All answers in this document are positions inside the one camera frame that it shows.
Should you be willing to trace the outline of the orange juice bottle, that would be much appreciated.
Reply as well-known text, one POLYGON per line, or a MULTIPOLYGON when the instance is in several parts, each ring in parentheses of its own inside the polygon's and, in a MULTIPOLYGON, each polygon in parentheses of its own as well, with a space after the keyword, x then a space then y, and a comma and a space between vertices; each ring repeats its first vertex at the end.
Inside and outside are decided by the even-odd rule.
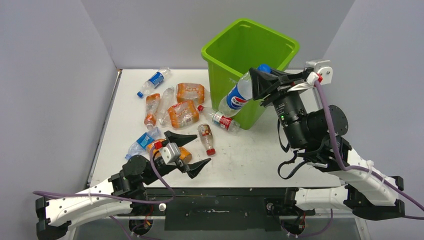
POLYGON ((151 149, 153 148, 153 147, 155 147, 155 149, 154 149, 154 151, 153 151, 153 155, 155 155, 156 157, 160 157, 161 156, 161 153, 159 152, 159 150, 158 150, 158 148, 156 147, 156 145, 158 145, 159 144, 159 142, 163 142, 164 141, 164 139, 163 138, 158 138, 158 139, 156 139, 156 140, 153 140, 151 143, 149 143, 147 146, 146 146, 146 152, 147 152, 147 154, 150 156, 151 155, 151 149))
POLYGON ((184 147, 179 147, 180 156, 178 157, 183 163, 189 164, 193 159, 193 155, 184 147))

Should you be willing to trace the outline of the pepsi bottle blue cap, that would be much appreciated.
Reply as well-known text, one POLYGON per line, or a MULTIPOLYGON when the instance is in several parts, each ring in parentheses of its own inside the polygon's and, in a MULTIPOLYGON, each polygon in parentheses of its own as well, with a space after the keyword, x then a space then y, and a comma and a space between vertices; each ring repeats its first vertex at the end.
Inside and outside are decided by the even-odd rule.
POLYGON ((225 95, 219 103, 218 111, 225 117, 233 117, 253 98, 252 78, 246 72, 237 84, 225 95))

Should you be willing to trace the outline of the brown label red cap bottle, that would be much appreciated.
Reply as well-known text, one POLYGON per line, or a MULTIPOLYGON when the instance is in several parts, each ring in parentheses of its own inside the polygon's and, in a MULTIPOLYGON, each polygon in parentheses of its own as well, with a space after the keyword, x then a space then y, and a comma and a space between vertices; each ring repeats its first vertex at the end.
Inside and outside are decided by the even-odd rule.
POLYGON ((211 130, 210 126, 206 123, 200 124, 197 127, 197 130, 198 130, 198 133, 199 133, 199 136, 200 136, 201 143, 206 150, 206 154, 208 156, 215 155, 216 150, 214 148, 214 137, 213 137, 212 130, 211 130))

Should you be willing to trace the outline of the crushed blue label bottle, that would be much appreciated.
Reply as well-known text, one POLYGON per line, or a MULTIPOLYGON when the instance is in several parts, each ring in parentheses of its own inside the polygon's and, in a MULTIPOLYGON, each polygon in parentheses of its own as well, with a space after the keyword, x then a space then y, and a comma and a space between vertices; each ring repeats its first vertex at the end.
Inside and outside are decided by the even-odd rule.
POLYGON ((124 158, 129 160, 132 156, 143 154, 146 151, 147 146, 159 139, 161 134, 162 133, 158 127, 154 127, 146 131, 128 148, 127 154, 124 158))

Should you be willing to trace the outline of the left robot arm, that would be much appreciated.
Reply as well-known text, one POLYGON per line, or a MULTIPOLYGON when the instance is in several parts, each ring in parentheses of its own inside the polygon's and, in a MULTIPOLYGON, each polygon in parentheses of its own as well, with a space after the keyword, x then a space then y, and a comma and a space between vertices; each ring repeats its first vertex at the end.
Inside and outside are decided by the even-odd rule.
POLYGON ((187 164, 181 159, 180 148, 194 141, 196 134, 166 131, 164 136, 152 142, 148 158, 134 155, 118 173, 78 193, 34 191, 39 196, 35 201, 37 238, 58 240, 80 225, 105 217, 141 216, 155 206, 162 210, 177 196, 163 177, 178 170, 193 179, 211 161, 206 158, 187 164), (149 199, 146 186, 155 181, 170 191, 169 198, 149 199))

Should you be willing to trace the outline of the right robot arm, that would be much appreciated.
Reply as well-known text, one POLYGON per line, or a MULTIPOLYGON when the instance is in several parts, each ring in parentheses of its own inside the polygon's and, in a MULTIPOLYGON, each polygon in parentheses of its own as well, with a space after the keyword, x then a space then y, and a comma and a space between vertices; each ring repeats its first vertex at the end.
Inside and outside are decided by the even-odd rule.
POLYGON ((253 99, 263 107, 272 106, 277 114, 277 130, 287 139, 284 150, 292 150, 295 159, 301 158, 304 164, 344 182, 331 188, 287 189, 282 201, 287 213, 339 209, 372 221, 406 216, 399 197, 403 179, 382 174, 372 161, 359 156, 344 138, 349 127, 344 112, 327 103, 320 110, 306 111, 300 93, 311 88, 320 90, 321 73, 307 67, 296 74, 251 68, 249 74, 253 99))

